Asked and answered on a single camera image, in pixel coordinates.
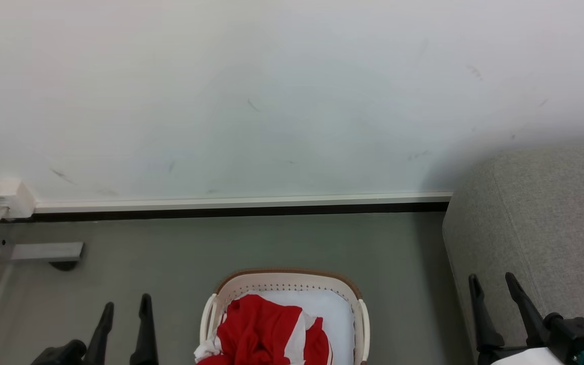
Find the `black caster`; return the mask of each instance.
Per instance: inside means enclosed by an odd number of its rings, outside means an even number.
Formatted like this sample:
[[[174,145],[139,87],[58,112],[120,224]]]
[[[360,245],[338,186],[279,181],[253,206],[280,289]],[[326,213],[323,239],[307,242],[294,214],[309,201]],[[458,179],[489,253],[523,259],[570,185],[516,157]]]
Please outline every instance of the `black caster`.
[[[60,261],[58,263],[49,263],[49,264],[51,264],[51,266],[60,270],[61,272],[70,272],[71,270],[76,268],[78,261]]]

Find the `floor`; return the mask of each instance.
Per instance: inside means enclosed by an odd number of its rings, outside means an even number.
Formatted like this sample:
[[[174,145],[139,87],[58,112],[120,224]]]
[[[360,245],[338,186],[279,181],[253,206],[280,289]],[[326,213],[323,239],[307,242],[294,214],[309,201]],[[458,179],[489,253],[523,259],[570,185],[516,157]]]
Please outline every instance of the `floor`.
[[[0,300],[0,365],[89,342],[115,303],[109,365],[134,352],[142,293],[153,297],[160,363],[193,363],[204,303],[244,268],[329,270],[357,283],[371,315],[369,363],[471,364],[441,238],[443,213],[213,217],[14,224],[17,242],[83,240],[72,272],[14,264]]]

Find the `cable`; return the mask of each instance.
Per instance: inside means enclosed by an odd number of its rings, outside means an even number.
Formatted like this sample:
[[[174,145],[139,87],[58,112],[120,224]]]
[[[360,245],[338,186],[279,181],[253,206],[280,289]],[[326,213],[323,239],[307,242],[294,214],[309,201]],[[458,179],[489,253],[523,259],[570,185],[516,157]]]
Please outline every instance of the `cable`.
[[[8,215],[9,211],[10,211],[10,208],[8,208],[7,206],[2,207],[2,210],[0,211],[0,222],[2,221],[3,218],[6,217],[6,215]]]

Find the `electrical outlet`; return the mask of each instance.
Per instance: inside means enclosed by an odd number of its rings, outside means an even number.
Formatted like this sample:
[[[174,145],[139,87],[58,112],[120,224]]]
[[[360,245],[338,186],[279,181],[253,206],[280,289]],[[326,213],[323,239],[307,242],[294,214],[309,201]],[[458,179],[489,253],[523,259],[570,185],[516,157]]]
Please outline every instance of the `electrical outlet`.
[[[0,178],[0,214],[4,218],[27,218],[35,211],[35,198],[18,178]]]

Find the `clothing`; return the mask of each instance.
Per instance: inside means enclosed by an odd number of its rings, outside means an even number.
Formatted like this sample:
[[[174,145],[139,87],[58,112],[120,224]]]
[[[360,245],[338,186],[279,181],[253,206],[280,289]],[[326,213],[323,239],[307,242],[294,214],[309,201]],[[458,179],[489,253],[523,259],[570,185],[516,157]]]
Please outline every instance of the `clothing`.
[[[332,365],[321,317],[258,295],[232,301],[217,336],[195,351],[198,365]]]

